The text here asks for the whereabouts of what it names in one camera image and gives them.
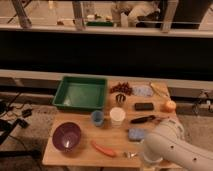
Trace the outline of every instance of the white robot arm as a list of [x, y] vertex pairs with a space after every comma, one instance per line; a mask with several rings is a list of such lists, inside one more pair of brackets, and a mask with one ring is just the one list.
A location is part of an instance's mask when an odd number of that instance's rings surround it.
[[140, 159], [149, 165], [166, 159], [190, 171], [213, 170], [213, 152], [185, 142], [183, 126], [173, 119], [162, 121], [142, 140], [140, 148]]

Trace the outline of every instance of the white cup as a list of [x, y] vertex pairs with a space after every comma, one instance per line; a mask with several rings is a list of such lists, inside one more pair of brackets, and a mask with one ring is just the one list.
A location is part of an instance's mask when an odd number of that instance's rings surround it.
[[126, 112], [120, 107], [113, 107], [109, 114], [112, 126], [120, 126], [126, 117]]

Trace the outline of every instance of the blue cup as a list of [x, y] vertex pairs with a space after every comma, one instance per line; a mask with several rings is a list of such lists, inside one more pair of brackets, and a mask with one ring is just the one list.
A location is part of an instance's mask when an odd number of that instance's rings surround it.
[[91, 113], [91, 120], [95, 126], [101, 126], [104, 122], [104, 113], [100, 110], [95, 110]]

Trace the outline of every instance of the red object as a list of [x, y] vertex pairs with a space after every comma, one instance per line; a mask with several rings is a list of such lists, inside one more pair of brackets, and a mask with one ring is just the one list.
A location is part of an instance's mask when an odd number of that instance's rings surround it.
[[96, 150], [102, 152], [103, 154], [105, 154], [107, 156], [116, 157], [116, 155], [117, 155], [114, 150], [107, 148], [107, 147], [100, 146], [93, 140], [90, 143], [91, 143], [92, 147], [94, 147]]

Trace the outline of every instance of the purple bowl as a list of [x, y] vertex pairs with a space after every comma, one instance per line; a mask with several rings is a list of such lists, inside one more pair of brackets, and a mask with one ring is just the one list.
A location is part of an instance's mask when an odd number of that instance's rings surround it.
[[73, 122], [66, 122], [58, 126], [53, 133], [53, 145], [62, 152], [75, 148], [81, 139], [81, 129]]

